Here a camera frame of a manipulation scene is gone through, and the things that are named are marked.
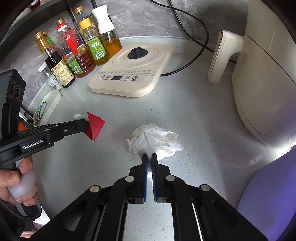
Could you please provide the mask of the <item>person's left hand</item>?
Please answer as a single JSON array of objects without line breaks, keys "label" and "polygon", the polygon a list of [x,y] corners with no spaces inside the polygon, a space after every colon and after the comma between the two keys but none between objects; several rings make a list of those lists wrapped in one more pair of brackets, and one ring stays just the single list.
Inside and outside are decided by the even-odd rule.
[{"label": "person's left hand", "polygon": [[[8,186],[18,185],[21,176],[20,174],[27,173],[33,168],[33,158],[32,156],[27,156],[22,160],[19,165],[19,172],[15,170],[1,169],[0,185],[1,185],[1,200],[8,206],[15,207],[15,204],[11,198],[11,195],[7,189]],[[18,203],[23,203],[25,206],[33,206],[37,204],[38,201],[38,186],[37,184],[28,192],[26,195],[20,197],[16,201]]]}]

